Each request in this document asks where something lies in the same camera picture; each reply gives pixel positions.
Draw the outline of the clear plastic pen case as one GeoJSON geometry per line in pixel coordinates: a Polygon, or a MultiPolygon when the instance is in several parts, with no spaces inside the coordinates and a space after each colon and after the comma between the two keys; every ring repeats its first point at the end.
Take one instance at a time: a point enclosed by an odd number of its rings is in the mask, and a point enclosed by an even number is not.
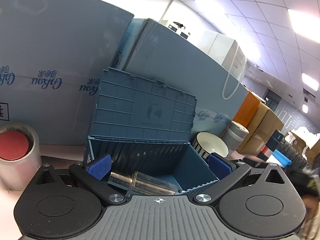
{"type": "Polygon", "coordinates": [[[126,196],[170,196],[180,192],[178,187],[167,181],[135,171],[132,175],[111,172],[108,184],[126,191],[126,196]]]}

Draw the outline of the white black patterned bowl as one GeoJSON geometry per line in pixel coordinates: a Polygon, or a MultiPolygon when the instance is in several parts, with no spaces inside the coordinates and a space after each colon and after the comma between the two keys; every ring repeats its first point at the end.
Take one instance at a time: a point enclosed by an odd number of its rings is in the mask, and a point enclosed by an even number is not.
{"type": "Polygon", "coordinates": [[[198,133],[191,145],[203,159],[207,159],[212,153],[225,158],[229,152],[227,145],[222,139],[208,132],[198,133]]]}

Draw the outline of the grey lidded canister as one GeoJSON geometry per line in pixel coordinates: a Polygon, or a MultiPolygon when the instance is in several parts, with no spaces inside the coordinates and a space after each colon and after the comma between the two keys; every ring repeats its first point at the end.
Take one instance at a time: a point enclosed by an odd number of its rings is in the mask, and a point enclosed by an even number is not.
{"type": "Polygon", "coordinates": [[[229,126],[223,132],[221,139],[228,147],[229,153],[235,151],[249,134],[247,128],[240,123],[231,121],[229,126]]]}

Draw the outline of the light blue plastic block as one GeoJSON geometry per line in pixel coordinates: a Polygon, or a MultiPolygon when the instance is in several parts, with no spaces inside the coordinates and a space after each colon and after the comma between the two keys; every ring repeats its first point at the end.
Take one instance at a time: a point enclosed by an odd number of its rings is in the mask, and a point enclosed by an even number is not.
{"type": "Polygon", "coordinates": [[[272,155],[281,163],[283,167],[287,167],[292,164],[292,161],[278,150],[274,150],[272,155]]]}

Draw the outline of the brown cardboard box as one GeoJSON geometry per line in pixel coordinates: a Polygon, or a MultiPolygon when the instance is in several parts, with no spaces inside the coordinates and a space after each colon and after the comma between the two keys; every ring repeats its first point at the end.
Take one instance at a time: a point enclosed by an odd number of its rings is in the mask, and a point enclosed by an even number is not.
{"type": "Polygon", "coordinates": [[[274,111],[260,102],[247,126],[249,133],[236,151],[240,154],[257,155],[274,131],[276,129],[281,131],[283,126],[283,122],[274,111]]]}

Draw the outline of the orange cardboard box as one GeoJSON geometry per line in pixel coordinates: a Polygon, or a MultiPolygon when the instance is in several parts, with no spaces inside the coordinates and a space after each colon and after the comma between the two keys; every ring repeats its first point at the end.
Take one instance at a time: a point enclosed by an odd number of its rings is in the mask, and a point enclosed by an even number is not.
{"type": "Polygon", "coordinates": [[[259,103],[260,100],[255,96],[255,94],[248,91],[248,94],[233,118],[233,121],[247,127],[258,109],[259,103]]]}

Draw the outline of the blue plastic storage box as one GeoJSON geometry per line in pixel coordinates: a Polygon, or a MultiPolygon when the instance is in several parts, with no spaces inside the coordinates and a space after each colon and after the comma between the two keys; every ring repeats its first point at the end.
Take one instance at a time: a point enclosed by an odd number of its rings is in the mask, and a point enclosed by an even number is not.
{"type": "Polygon", "coordinates": [[[114,68],[103,71],[84,161],[103,155],[111,170],[141,172],[177,185],[195,196],[217,183],[217,176],[191,146],[196,98],[114,68]]]}

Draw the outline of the red round lid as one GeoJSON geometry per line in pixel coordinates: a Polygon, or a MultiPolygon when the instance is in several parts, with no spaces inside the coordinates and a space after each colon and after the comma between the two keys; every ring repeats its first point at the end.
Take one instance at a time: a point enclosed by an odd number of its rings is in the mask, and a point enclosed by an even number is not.
{"type": "Polygon", "coordinates": [[[1,133],[0,143],[0,157],[4,160],[13,161],[21,159],[29,151],[27,137],[18,131],[1,133]]]}

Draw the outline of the white paper bag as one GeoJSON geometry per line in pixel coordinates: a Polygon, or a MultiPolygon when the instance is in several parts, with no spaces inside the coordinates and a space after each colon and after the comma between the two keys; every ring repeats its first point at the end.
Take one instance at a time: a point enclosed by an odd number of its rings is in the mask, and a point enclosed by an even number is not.
{"type": "Polygon", "coordinates": [[[227,77],[222,89],[222,98],[229,100],[235,94],[248,71],[247,57],[237,41],[224,34],[209,30],[205,33],[195,34],[190,39],[190,42],[227,70],[227,77]],[[226,95],[227,83],[231,76],[238,83],[233,91],[226,95]]]}

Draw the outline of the large blue carton left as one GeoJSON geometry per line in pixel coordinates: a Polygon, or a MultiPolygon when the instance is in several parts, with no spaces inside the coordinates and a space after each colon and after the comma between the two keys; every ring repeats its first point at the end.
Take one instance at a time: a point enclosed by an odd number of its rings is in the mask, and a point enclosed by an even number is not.
{"type": "Polygon", "coordinates": [[[101,0],[1,0],[1,125],[82,145],[133,15],[101,0]]]}

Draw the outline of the long blue carton right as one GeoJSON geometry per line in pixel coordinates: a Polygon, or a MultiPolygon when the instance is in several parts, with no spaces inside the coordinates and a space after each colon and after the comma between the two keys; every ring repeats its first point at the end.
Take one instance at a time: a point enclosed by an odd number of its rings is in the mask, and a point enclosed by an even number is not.
{"type": "Polygon", "coordinates": [[[248,94],[214,59],[150,18],[130,22],[112,66],[195,96],[191,139],[199,132],[221,135],[248,94]]]}

